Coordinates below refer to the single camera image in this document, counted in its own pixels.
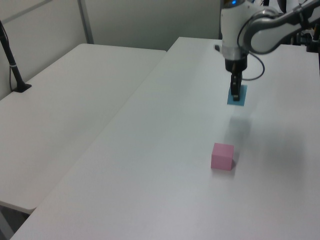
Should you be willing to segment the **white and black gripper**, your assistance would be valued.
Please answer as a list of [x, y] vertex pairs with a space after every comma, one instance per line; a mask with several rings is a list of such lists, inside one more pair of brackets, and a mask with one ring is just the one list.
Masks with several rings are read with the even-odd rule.
[[240, 100], [243, 71], [248, 66], [248, 53], [240, 47], [222, 46], [225, 68], [231, 74], [230, 93], [233, 101]]

